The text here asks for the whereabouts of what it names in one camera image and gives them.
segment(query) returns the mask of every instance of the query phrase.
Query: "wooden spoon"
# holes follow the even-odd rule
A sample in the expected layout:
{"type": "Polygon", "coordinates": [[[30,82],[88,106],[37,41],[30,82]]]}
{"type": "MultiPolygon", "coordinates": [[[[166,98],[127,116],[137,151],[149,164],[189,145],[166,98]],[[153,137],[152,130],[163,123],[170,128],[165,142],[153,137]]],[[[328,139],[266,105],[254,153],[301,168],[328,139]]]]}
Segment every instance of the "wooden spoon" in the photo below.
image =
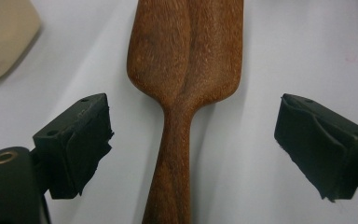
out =
{"type": "Polygon", "coordinates": [[[164,130],[143,223],[190,223],[189,130],[195,112],[241,78],[243,0],[139,0],[127,71],[156,99],[164,130]]]}

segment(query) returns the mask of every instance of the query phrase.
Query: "beige object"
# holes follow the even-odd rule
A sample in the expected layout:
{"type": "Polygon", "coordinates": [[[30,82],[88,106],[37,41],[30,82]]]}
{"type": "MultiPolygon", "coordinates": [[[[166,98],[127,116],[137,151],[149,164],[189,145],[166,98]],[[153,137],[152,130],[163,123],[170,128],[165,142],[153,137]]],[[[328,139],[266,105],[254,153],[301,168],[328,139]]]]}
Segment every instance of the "beige object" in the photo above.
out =
{"type": "Polygon", "coordinates": [[[39,27],[29,0],[0,0],[0,77],[27,49],[39,27]]]}

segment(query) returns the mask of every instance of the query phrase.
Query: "brown wood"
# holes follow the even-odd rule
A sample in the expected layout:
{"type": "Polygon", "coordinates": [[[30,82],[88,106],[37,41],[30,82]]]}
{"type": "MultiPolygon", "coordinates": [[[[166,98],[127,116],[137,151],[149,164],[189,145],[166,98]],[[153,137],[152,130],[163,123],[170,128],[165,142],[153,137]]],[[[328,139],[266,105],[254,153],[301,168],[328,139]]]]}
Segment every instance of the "brown wood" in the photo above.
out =
{"type": "Polygon", "coordinates": [[[164,130],[143,223],[190,223],[189,131],[196,111],[241,78],[243,0],[139,0],[127,71],[156,99],[164,130]]]}

